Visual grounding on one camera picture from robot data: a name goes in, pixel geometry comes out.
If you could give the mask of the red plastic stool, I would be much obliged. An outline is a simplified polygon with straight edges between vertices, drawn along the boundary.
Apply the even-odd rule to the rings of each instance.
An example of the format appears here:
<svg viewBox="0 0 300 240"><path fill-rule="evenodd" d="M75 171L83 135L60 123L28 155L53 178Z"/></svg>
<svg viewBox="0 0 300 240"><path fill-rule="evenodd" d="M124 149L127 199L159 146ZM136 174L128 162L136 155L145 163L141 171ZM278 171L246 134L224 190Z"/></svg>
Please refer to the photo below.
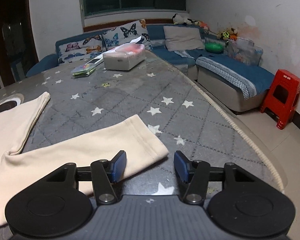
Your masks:
<svg viewBox="0 0 300 240"><path fill-rule="evenodd" d="M300 96L300 78L279 69L262 103L260 112L271 111L277 117L277 128L284 129L292 121Z"/></svg>

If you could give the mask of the round black induction cooktop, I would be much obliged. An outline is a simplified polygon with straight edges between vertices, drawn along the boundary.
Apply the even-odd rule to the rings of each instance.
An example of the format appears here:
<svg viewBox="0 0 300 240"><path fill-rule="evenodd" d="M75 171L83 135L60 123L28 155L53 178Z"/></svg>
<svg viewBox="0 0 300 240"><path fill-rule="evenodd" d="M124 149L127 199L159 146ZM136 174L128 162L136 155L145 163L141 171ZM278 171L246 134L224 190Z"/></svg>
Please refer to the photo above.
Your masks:
<svg viewBox="0 0 300 240"><path fill-rule="evenodd" d="M24 96L20 93L12 94L0 100L0 113L21 105L23 101Z"/></svg>

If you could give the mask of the right butterfly print pillow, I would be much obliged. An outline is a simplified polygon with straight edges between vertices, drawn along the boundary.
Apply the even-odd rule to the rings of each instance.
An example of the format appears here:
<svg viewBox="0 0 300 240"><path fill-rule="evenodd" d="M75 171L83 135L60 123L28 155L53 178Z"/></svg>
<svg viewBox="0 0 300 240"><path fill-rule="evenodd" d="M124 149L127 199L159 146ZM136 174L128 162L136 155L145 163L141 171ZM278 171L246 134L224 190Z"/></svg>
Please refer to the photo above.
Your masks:
<svg viewBox="0 0 300 240"><path fill-rule="evenodd" d="M102 34L102 37L107 50L128 43L138 37L141 37L141 42L147 50L152 50L152 43L145 19L140 19L109 29Z"/></svg>

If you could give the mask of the grey plain cushion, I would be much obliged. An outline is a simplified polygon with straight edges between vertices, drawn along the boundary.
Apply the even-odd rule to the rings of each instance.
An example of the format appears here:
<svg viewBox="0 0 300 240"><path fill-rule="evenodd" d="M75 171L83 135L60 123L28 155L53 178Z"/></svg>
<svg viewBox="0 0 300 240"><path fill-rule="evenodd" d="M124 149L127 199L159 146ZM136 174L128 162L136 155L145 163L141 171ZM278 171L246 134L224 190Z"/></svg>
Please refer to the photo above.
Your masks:
<svg viewBox="0 0 300 240"><path fill-rule="evenodd" d="M197 28L164 26L164 34L168 51L204 49L204 43Z"/></svg>

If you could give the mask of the left butterfly print pillow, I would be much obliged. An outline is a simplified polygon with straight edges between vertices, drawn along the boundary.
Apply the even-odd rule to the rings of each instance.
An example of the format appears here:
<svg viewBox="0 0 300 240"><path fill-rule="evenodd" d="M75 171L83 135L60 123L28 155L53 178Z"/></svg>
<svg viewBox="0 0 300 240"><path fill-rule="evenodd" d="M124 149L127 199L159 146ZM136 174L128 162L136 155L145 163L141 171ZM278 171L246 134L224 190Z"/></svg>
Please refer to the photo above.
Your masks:
<svg viewBox="0 0 300 240"><path fill-rule="evenodd" d="M89 60L104 52L101 35L94 35L80 41L68 42L58 47L58 65Z"/></svg>

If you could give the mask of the grey star pattern table mat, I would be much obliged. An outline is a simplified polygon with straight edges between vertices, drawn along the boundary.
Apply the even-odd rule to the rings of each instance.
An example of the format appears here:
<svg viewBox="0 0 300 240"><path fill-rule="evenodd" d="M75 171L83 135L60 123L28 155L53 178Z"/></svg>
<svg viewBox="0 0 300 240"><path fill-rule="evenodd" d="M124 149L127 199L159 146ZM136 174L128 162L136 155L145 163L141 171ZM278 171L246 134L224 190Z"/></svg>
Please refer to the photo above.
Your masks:
<svg viewBox="0 0 300 240"><path fill-rule="evenodd" d="M19 94L51 99L24 151L50 146L138 115L168 148L162 161L123 184L125 194L178 194L173 154L221 167L235 163L278 190L283 180L262 150L236 124L236 117L181 71L151 52L128 72L105 70L74 79L76 63L44 71L0 89L0 102Z"/></svg>

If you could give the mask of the clear plastic storage bin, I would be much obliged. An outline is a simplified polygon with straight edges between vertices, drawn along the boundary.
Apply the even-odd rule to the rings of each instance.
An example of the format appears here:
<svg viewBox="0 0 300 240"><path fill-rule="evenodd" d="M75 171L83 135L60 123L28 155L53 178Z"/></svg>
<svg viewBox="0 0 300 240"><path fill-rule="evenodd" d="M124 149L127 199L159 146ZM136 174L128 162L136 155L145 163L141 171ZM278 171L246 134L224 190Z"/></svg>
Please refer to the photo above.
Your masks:
<svg viewBox="0 0 300 240"><path fill-rule="evenodd" d="M246 65L259 65L263 49L252 40L238 37L237 40L226 42L225 54Z"/></svg>

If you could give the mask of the dark wooden door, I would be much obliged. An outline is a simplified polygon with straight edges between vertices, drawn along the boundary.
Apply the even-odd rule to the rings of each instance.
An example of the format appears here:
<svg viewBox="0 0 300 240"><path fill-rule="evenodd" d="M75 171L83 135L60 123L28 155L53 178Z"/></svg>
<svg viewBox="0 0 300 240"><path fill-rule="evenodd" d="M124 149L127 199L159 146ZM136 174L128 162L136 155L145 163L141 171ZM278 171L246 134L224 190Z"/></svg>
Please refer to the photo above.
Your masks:
<svg viewBox="0 0 300 240"><path fill-rule="evenodd" d="M0 77L4 86L21 81L38 63L29 0L0 0Z"/></svg>

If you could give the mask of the blue sectional sofa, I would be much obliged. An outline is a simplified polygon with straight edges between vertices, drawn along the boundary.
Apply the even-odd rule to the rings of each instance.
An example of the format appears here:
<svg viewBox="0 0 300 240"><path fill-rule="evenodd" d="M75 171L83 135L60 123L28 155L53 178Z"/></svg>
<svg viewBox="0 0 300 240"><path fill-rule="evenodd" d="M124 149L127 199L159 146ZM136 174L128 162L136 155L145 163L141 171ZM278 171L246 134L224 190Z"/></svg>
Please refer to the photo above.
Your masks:
<svg viewBox="0 0 300 240"><path fill-rule="evenodd" d="M214 54L205 49L168 51L165 46L164 26L147 24L152 43L152 52L177 67L189 78L198 81L228 108L245 112L257 108L263 101L274 75L257 65L246 65L225 54ZM76 35L55 43L55 52L35 64L26 74L34 76L45 70L58 67L58 47L68 42L80 41L94 35L101 35L109 29ZM106 45L102 37L104 51Z"/></svg>

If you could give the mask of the cream fabric garment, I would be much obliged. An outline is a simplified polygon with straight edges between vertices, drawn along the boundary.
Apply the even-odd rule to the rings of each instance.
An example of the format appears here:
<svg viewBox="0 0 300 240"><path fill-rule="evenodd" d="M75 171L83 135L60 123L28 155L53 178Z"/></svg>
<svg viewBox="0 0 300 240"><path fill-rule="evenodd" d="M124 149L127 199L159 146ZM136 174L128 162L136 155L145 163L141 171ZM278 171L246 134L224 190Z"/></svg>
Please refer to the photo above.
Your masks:
<svg viewBox="0 0 300 240"><path fill-rule="evenodd" d="M88 166L99 159L112 159L124 150L128 178L168 155L166 146L138 115L90 133L22 153L31 129L50 94L0 113L0 226L7 223L5 207L17 193L66 163Z"/></svg>

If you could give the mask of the green bowl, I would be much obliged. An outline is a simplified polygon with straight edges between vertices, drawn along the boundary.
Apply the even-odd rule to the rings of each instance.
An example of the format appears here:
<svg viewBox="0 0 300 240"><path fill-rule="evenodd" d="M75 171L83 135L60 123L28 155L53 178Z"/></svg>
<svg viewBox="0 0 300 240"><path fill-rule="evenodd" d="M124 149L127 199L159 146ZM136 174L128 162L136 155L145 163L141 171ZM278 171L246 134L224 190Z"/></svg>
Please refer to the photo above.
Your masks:
<svg viewBox="0 0 300 240"><path fill-rule="evenodd" d="M222 54L224 51L224 46L218 43L207 42L205 43L205 50L214 54Z"/></svg>

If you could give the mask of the butterfly print pillow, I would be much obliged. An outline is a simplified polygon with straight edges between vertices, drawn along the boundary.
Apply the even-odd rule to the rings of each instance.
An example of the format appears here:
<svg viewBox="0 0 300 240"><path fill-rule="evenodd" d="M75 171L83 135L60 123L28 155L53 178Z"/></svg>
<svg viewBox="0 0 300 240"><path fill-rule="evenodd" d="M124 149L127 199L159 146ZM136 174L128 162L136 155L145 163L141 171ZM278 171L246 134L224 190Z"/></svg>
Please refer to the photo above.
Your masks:
<svg viewBox="0 0 300 240"><path fill-rule="evenodd" d="M104 52L101 35L94 35L80 41L68 42L58 47L58 65L89 60Z"/></svg>
<svg viewBox="0 0 300 240"><path fill-rule="evenodd" d="M141 37L141 42L147 50L152 50L152 43L145 19L140 19L109 29L102 34L102 37L107 50L128 43L138 37Z"/></svg>

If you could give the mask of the white remote control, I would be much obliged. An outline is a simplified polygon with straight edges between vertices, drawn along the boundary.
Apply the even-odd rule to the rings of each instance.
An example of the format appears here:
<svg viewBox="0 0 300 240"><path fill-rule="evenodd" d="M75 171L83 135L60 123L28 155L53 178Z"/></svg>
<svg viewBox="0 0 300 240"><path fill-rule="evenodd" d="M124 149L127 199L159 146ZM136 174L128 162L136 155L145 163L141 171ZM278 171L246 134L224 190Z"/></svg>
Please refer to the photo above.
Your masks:
<svg viewBox="0 0 300 240"><path fill-rule="evenodd" d="M91 59L90 61L88 61L86 64L95 64L96 66L101 64L103 62L103 58L102 57L95 57L93 59Z"/></svg>

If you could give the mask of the white tissue box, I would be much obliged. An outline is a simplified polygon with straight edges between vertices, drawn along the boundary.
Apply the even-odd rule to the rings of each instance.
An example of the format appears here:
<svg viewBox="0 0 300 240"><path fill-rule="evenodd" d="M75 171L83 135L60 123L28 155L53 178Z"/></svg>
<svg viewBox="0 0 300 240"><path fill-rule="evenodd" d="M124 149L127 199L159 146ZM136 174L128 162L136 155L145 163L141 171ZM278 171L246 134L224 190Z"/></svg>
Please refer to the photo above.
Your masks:
<svg viewBox="0 0 300 240"><path fill-rule="evenodd" d="M146 59L145 46L139 36L129 43L117 46L103 54L106 70L129 71Z"/></svg>

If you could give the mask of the black white plush toy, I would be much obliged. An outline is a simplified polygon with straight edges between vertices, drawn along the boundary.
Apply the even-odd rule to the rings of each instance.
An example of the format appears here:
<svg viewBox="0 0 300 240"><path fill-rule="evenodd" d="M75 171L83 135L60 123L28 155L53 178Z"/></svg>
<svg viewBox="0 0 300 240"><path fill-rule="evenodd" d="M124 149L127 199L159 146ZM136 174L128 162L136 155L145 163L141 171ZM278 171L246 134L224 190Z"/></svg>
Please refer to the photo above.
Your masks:
<svg viewBox="0 0 300 240"><path fill-rule="evenodd" d="M173 24L178 25L198 25L198 21L194 21L190 18L185 18L179 14L174 14L172 17Z"/></svg>

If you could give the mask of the colourful plush toys pile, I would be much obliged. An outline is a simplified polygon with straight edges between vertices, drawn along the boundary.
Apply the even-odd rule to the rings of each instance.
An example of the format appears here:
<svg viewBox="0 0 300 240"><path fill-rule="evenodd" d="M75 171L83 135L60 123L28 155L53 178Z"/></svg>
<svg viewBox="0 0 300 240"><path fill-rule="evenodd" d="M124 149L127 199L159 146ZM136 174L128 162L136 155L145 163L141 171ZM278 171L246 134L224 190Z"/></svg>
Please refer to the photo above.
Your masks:
<svg viewBox="0 0 300 240"><path fill-rule="evenodd" d="M196 21L195 25L201 27L204 29L205 33L207 34L213 34L217 36L218 39L220 40L234 40L236 41L238 38L238 30L235 28L227 28L225 30L219 31L219 32L214 32L210 30L210 27L203 21Z"/></svg>

